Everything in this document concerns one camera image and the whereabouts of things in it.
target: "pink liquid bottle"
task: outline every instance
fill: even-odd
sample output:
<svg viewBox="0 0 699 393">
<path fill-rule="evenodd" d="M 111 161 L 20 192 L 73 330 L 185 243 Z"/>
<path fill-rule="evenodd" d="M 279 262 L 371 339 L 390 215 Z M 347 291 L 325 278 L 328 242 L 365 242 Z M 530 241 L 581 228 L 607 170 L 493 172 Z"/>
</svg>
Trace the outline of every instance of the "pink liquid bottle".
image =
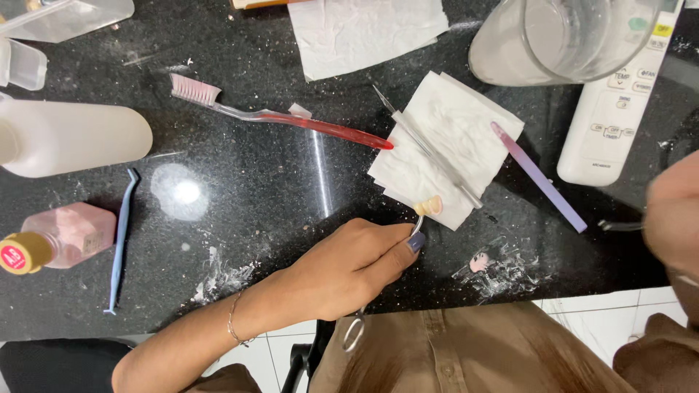
<svg viewBox="0 0 699 393">
<path fill-rule="evenodd" d="M 114 213 L 83 202 L 32 215 L 0 241 L 0 265 L 14 274 L 73 267 L 109 248 L 116 226 Z"/>
</svg>

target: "bracelet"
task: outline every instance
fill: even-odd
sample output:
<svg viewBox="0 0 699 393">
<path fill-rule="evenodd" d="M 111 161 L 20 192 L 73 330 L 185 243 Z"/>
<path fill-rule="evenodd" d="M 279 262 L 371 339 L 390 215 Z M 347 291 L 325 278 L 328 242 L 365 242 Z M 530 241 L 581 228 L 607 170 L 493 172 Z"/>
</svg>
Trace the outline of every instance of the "bracelet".
<svg viewBox="0 0 699 393">
<path fill-rule="evenodd" d="M 233 311 L 236 309 L 236 303 L 238 303 L 238 299 L 240 299 L 240 296 L 243 295 L 243 291 L 238 292 L 236 295 L 236 299 L 233 300 L 233 304 L 231 305 L 231 312 L 228 314 L 228 332 L 238 342 L 238 345 L 243 345 L 246 348 L 250 348 L 248 344 L 252 341 L 255 341 L 255 337 L 251 338 L 250 340 L 242 341 L 238 338 L 235 331 L 233 330 Z"/>
</svg>

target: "red toothbrush handle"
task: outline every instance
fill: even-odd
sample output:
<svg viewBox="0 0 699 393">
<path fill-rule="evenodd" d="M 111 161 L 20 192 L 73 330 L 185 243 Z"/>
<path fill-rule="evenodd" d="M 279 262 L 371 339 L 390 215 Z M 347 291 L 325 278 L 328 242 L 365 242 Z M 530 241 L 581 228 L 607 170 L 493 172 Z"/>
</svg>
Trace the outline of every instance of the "red toothbrush handle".
<svg viewBox="0 0 699 393">
<path fill-rule="evenodd" d="M 313 119 L 303 119 L 301 117 L 283 115 L 281 113 L 279 115 L 264 114 L 260 115 L 259 117 L 268 122 L 284 123 L 301 128 L 313 129 L 315 131 L 322 132 L 323 134 L 337 136 L 338 138 L 361 143 L 362 145 L 367 145 L 372 148 L 391 150 L 394 147 L 393 143 L 388 142 L 383 138 L 379 138 L 376 135 L 367 134 L 366 132 L 359 131 L 358 129 L 338 126 L 336 124 L 320 122 Z"/>
</svg>

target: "painted fingernail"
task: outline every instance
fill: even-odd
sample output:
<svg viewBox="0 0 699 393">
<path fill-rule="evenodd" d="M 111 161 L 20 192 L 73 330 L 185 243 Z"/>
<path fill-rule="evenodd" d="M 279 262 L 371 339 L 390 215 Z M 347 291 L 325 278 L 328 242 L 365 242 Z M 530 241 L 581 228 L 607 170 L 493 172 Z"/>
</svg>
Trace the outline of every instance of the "painted fingernail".
<svg viewBox="0 0 699 393">
<path fill-rule="evenodd" d="M 413 254 L 418 252 L 420 248 L 425 245 L 425 234 L 422 232 L 417 232 L 415 235 L 412 235 L 412 238 L 408 240 L 408 245 L 410 246 Z"/>
</svg>

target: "blurred hand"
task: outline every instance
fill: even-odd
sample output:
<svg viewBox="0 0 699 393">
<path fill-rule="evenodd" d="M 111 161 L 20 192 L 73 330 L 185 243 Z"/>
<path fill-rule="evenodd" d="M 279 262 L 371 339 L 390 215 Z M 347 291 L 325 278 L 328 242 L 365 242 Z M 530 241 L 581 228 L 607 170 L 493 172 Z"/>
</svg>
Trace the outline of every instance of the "blurred hand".
<svg viewBox="0 0 699 393">
<path fill-rule="evenodd" d="M 336 320 L 371 302 L 417 259 L 425 235 L 413 224 L 385 227 L 356 218 L 287 269 L 245 290 L 241 306 L 272 303 L 267 330 L 306 320 Z"/>
<path fill-rule="evenodd" d="M 699 277 L 699 150 L 650 185 L 644 238 L 665 264 Z"/>
</svg>

